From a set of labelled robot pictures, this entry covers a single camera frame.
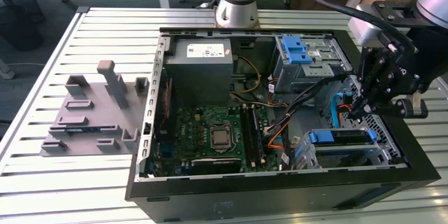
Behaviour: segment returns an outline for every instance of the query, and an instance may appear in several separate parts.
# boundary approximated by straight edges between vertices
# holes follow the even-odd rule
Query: sticker
[[[189,44],[186,58],[223,57],[223,44]]]
[[[318,51],[307,51],[309,56],[319,56]]]
[[[298,144],[298,141],[299,141],[299,137],[293,136],[290,144]]]
[[[81,132],[82,129],[66,129],[65,131],[66,131],[66,132]]]
[[[289,164],[289,157],[286,156],[286,154],[283,152],[281,154],[281,160],[282,160],[282,162],[285,162],[285,164]]]
[[[269,90],[269,93],[273,93],[273,92],[274,92],[274,85],[273,85],[273,84],[269,84],[269,85],[267,85],[267,90]]]

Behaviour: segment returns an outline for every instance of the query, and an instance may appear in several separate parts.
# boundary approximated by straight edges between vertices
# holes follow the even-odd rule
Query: power supply label
[[[214,58],[223,56],[223,44],[189,44],[186,47],[187,58]]]

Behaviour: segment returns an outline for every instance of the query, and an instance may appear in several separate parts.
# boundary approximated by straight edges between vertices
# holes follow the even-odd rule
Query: connector
[[[282,46],[290,64],[309,64],[313,62],[313,59],[306,54],[306,45],[302,43],[299,37],[282,37]]]
[[[353,102],[353,93],[351,92],[346,92],[342,95],[342,103],[343,104],[350,104]]]

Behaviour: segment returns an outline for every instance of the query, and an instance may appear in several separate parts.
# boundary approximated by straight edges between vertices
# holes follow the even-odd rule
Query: slotted aluminum surface
[[[334,12],[261,10],[258,17],[261,28],[347,30],[347,17]],[[90,8],[86,14],[74,15],[0,142],[1,224],[151,223],[135,205],[123,201],[130,155],[43,158],[38,156],[39,144],[66,94],[62,84],[70,74],[83,74],[90,82],[103,81],[95,64],[109,59],[123,81],[149,77],[158,28],[211,26],[209,10]],[[429,117],[406,122],[441,180],[355,211],[207,223],[448,223],[448,100],[435,83],[422,97],[427,98]]]

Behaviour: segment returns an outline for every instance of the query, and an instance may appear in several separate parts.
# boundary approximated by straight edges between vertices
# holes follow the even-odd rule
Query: yellow wire
[[[250,67],[253,68],[254,72],[257,73],[257,84],[254,85],[253,88],[247,89],[247,90],[239,90],[239,91],[230,91],[231,94],[241,94],[241,93],[247,93],[247,92],[251,92],[253,90],[257,89],[258,85],[259,85],[259,82],[261,82],[261,75],[259,75],[259,72],[258,72],[258,69],[255,68],[255,66],[251,64],[251,62],[245,59],[242,56],[238,56],[238,58],[241,58],[249,65]]]

